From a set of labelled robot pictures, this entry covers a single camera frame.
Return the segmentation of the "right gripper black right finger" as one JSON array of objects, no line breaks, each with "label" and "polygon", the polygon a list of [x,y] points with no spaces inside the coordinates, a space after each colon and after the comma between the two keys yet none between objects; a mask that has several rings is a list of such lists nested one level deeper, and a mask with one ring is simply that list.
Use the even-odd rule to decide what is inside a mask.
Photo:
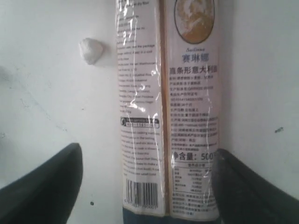
[{"label": "right gripper black right finger", "polygon": [[297,224],[299,201],[280,190],[225,149],[218,149],[212,189],[226,224]]}]

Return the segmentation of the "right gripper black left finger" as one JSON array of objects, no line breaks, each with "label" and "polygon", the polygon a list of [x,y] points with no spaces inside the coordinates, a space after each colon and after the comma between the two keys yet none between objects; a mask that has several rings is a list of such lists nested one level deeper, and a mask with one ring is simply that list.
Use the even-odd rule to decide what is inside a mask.
[{"label": "right gripper black left finger", "polygon": [[71,143],[45,163],[0,190],[2,224],[65,224],[83,179],[83,155]]}]

